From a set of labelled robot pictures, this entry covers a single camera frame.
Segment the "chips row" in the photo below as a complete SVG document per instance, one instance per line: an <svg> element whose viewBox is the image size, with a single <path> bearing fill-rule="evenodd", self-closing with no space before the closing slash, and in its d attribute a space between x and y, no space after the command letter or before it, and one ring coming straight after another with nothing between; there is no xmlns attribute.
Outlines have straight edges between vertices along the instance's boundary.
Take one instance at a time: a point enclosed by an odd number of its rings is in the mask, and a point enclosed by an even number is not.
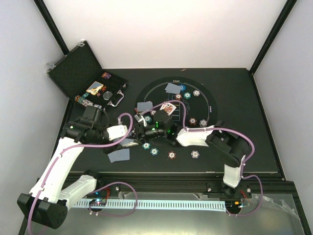
<svg viewBox="0 0 313 235"><path fill-rule="evenodd" d="M93 106L93 103L91 101L89 101L86 98L84 98L82 96L79 96L79 95L77 95L74 98L74 100L75 100L75 102L77 102L78 104L83 105L84 107Z"/></svg>

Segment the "blue white chip mat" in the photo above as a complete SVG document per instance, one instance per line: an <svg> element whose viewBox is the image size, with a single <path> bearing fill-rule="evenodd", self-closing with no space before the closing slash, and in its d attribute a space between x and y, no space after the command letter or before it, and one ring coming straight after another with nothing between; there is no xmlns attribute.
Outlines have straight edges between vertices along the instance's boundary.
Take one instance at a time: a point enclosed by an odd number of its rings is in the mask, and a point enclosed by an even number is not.
<svg viewBox="0 0 313 235"><path fill-rule="evenodd" d="M200 127L206 127L207 126L207 121L205 119L202 119L199 121L199 126Z"/></svg>
<svg viewBox="0 0 313 235"><path fill-rule="evenodd" d="M200 93L200 91L198 91L198 90L194 90L194 91L193 91L193 95L196 96L196 97L200 96L200 94L201 94L201 93Z"/></svg>

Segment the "blue white chip mat top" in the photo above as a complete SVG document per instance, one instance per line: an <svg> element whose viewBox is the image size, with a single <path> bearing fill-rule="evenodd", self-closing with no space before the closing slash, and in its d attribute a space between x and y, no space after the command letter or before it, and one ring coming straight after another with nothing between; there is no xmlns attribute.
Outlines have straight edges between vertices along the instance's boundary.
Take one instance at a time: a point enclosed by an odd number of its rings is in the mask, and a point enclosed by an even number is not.
<svg viewBox="0 0 313 235"><path fill-rule="evenodd" d="M200 91L198 91L198 90L194 90L194 91L193 91L193 95L196 96L196 97L200 96L200 94L201 94L201 93L200 93Z"/></svg>

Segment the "blue round button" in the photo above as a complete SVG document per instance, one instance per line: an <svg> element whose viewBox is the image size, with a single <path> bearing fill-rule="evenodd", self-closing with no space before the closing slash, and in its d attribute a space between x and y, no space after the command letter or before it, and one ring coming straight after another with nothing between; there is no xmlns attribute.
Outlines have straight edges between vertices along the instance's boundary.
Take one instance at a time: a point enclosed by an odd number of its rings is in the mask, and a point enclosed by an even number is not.
<svg viewBox="0 0 313 235"><path fill-rule="evenodd" d="M185 90L186 90L186 86L185 86L185 85L183 85L183 84L180 84L180 89L181 89L181 91L183 92L183 91L185 91Z"/></svg>

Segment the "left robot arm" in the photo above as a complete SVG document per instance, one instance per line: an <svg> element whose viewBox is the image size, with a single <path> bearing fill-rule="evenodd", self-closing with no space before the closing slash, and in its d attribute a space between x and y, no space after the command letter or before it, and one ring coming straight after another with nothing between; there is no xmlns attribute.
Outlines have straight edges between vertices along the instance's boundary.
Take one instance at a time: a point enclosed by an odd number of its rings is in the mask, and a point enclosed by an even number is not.
<svg viewBox="0 0 313 235"><path fill-rule="evenodd" d="M64 222L68 211L85 195L100 195L105 183L89 173L63 189L63 184L76 159L85 148L115 147L130 133L133 119L130 114L121 114L118 124L102 124L106 112L88 106L83 115L68 122L61 134L49 164L35 186L28 194L22 193L17 203L27 219L27 229L32 232L31 223L36 222L53 229ZM123 125L121 118L130 118L129 126Z"/></svg>

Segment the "blue patterned card deck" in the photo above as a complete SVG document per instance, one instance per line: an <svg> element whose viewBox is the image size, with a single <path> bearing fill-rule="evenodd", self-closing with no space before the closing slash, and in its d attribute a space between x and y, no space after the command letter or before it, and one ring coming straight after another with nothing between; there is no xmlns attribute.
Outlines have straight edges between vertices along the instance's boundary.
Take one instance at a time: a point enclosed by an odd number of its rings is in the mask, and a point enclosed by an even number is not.
<svg viewBox="0 0 313 235"><path fill-rule="evenodd" d="M138 145L138 142L136 140L132 140L129 138L125 138L121 141L121 138L115 139L113 141L114 143L118 142L118 144L115 144L114 147L119 147L119 148L127 148L127 147L132 147Z"/></svg>

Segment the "blue white poker chip stack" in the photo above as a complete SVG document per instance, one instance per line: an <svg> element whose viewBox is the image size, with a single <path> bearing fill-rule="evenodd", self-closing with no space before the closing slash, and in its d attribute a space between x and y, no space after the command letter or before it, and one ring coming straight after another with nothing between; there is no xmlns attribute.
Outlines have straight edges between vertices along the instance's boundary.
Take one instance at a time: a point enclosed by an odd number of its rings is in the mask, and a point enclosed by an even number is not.
<svg viewBox="0 0 313 235"><path fill-rule="evenodd" d="M192 151L191 152L191 156L192 156L192 158L194 158L194 159L197 159L198 157L199 157L199 152L198 151Z"/></svg>

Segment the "single green poker chip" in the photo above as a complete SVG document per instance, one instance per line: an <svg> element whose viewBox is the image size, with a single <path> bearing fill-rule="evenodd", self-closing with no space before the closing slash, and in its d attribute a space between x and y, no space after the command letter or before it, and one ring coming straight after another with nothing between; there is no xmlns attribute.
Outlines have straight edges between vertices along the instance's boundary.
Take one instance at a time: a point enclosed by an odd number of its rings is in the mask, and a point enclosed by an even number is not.
<svg viewBox="0 0 313 235"><path fill-rule="evenodd" d="M143 149L149 149L150 148L150 144L149 143L144 143L142 145Z"/></svg>

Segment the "brown poker chip stack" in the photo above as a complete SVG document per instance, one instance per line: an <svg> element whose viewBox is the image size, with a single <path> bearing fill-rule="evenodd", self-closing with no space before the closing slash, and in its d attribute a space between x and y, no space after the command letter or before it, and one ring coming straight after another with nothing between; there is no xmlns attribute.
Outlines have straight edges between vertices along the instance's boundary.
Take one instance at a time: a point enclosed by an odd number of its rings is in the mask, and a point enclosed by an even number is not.
<svg viewBox="0 0 313 235"><path fill-rule="evenodd" d="M176 153L173 152L173 151L169 152L169 153L168 153L168 158L171 159L171 160L172 160L172 159L175 159L175 158L176 158Z"/></svg>

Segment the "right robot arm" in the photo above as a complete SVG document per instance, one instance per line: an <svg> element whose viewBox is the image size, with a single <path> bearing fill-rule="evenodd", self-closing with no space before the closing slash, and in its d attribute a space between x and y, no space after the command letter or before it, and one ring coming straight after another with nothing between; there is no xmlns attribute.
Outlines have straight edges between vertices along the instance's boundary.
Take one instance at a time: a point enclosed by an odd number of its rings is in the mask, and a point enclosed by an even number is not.
<svg viewBox="0 0 313 235"><path fill-rule="evenodd" d="M202 146L216 151L224 164L223 194L230 198L240 192L244 166L255 152L255 146L247 136L223 127L222 122L199 128L178 126L163 110L156 111L151 121L143 114L136 114L135 120L132 136L142 143L162 138L174 147Z"/></svg>

